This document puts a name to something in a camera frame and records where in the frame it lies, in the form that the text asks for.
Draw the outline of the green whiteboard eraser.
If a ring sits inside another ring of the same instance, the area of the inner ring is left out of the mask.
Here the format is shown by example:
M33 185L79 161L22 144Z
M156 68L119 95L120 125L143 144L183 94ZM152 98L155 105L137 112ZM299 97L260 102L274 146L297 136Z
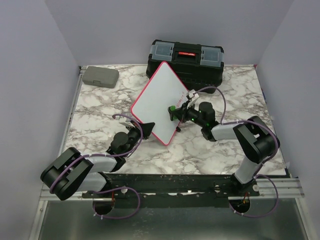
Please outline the green whiteboard eraser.
M176 106L172 105L170 107L168 107L168 112L169 112L169 118L171 121L175 121L177 120L177 116L175 115L175 111L176 111Z

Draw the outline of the pink framed whiteboard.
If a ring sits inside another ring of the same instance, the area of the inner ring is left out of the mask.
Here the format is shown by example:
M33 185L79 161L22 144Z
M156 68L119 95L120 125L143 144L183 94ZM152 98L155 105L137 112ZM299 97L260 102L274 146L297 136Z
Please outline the pink framed whiteboard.
M168 108L181 107L188 90L169 64L161 62L130 108L141 123L155 123L152 134L165 146L172 141L178 120L170 120Z

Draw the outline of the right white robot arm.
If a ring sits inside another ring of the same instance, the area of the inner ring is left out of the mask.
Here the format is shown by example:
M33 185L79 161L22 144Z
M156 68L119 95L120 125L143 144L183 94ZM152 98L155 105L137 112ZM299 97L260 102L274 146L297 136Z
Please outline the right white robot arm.
M248 190L262 165L278 152L280 141L258 116L230 123L216 121L216 112L210 102L202 102L198 110L188 101L181 107L168 108L170 120L191 121L201 127L202 136L210 141L237 140L244 152L240 167L231 176L230 191L241 196Z

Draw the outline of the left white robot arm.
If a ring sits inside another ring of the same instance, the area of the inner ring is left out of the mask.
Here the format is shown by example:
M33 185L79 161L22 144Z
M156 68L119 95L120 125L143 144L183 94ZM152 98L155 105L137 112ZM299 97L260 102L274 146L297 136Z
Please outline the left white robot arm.
M151 135L155 125L154 122L138 123L131 119L126 127L128 132L116 133L104 153L82 154L69 147L41 173L40 179L61 201L81 191L93 191L101 198L107 197L111 185L105 173L118 171L142 140Z

